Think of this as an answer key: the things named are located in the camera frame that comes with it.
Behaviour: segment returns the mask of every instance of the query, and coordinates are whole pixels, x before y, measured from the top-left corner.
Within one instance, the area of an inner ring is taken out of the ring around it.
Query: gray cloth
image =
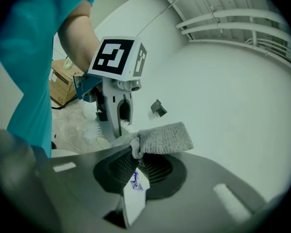
[[[135,159],[141,159],[144,153],[167,154],[193,148],[183,122],[121,136],[112,142],[112,146],[117,147],[127,143],[130,143],[132,156]]]

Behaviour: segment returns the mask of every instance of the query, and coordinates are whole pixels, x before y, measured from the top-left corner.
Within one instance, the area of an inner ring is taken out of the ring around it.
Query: teal shirt
[[[18,0],[0,28],[0,61],[24,96],[7,130],[51,154],[53,38],[83,0]]]

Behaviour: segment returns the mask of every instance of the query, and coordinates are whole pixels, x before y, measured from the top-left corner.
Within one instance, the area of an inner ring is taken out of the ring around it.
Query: blue scribble
[[[130,181],[131,185],[132,185],[132,188],[137,190],[137,191],[143,191],[143,188],[141,186],[140,183],[138,183],[138,179],[139,179],[139,174],[138,172],[134,171],[134,180],[133,181]]]

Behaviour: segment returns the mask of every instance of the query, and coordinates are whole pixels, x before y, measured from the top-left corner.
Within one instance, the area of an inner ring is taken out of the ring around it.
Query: wire
[[[52,132],[52,134],[54,135],[54,138],[59,137],[60,139],[62,139],[58,134],[55,134]],[[77,149],[75,146],[73,146],[70,142],[67,142],[66,140],[62,139],[64,142],[70,144],[72,147],[74,147],[77,151],[79,151],[80,153],[84,153],[83,151]]]
[[[77,108],[75,107],[74,108],[74,110],[70,113],[70,114],[68,114],[68,115],[66,115],[65,117],[63,117],[63,118],[57,118],[57,119],[53,119],[52,121],[56,121],[56,120],[62,120],[62,119],[65,119],[66,117],[68,117],[68,116],[70,116],[72,113],[74,113],[74,111],[76,110]]]
[[[53,110],[61,110],[63,109],[67,104],[69,104],[70,102],[76,100],[78,98],[78,96],[75,96],[73,99],[69,100],[67,103],[65,103],[63,106],[61,107],[52,107]]]

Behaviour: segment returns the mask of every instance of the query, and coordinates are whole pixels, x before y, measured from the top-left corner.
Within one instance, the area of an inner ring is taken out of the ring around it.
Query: white cube
[[[103,37],[91,62],[88,74],[121,81],[141,77],[146,49],[138,37]]]

